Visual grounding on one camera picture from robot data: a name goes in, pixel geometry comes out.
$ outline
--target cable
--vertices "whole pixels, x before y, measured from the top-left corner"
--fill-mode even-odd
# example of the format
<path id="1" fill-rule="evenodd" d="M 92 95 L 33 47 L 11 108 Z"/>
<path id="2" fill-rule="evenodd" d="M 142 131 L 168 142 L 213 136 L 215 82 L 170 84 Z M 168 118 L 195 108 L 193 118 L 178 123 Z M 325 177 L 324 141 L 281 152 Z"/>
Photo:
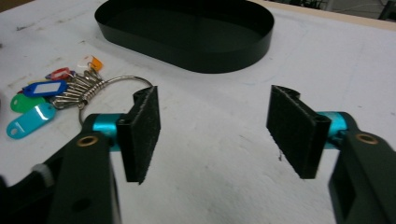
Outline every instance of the cable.
<path id="1" fill-rule="evenodd" d="M 343 11 L 349 11 L 351 9 L 355 9 L 358 7 L 368 7 L 368 6 L 382 6 L 381 4 L 363 4 L 363 5 L 358 5 L 355 7 L 348 7 L 348 8 L 344 8 L 344 9 L 340 9 L 340 10 L 334 10 L 333 12 L 343 12 Z"/>

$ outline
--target black tray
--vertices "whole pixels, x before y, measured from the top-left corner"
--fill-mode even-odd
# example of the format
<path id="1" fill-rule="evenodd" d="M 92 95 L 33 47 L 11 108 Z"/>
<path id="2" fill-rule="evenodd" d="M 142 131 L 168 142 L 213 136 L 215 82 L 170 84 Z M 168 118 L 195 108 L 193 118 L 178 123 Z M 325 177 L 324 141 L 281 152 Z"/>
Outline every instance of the black tray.
<path id="1" fill-rule="evenodd" d="M 200 73 L 254 64 L 274 26 L 265 7 L 245 0 L 110 0 L 95 18 L 108 41 Z"/>

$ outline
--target black container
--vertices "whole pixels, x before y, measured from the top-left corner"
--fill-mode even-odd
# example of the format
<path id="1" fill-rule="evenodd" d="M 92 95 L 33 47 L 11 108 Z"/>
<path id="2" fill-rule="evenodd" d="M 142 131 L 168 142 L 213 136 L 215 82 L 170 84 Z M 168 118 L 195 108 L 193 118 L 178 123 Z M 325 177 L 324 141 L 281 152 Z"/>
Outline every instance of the black container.
<path id="1" fill-rule="evenodd" d="M 254 64 L 274 26 L 265 7 L 245 0 L 110 0 L 95 18 L 108 41 L 199 73 Z"/>

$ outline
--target bunch of keys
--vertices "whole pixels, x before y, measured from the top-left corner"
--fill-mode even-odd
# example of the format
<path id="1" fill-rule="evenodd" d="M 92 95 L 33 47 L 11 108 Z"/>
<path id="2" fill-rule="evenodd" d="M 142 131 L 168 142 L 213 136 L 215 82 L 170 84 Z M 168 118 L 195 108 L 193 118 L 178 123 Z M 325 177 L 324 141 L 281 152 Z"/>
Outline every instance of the bunch of keys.
<path id="1" fill-rule="evenodd" d="M 22 113 L 7 126 L 7 135 L 20 139 L 50 122 L 57 109 L 78 105 L 81 109 L 104 87 L 98 75 L 103 64 L 93 56 L 78 63 L 77 71 L 61 68 L 46 80 L 31 82 L 11 100 L 13 111 Z"/>

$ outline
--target white table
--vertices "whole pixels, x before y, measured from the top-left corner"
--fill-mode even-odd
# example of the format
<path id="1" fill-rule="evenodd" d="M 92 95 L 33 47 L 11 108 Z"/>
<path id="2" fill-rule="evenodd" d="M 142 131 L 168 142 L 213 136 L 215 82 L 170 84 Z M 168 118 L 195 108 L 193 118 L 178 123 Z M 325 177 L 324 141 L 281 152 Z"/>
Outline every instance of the white table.
<path id="1" fill-rule="evenodd" d="M 265 128 L 271 85 L 299 91 L 317 111 L 349 112 L 396 148 L 395 23 L 264 3 L 276 18 L 267 55 L 207 75 L 106 41 L 93 17 L 103 2 L 36 0 L 0 13 L 0 173 L 9 185 L 80 128 L 78 110 L 67 109 L 13 140 L 5 129 L 18 114 L 9 101 L 28 81 L 74 68 L 87 54 L 105 64 L 105 79 L 135 75 L 159 86 L 163 128 L 145 183 L 126 183 L 120 153 L 112 153 L 123 223 L 334 223 L 327 183 L 338 152 L 323 153 L 315 180 L 279 161 Z M 143 87 L 110 85 L 86 115 L 125 113 Z"/>

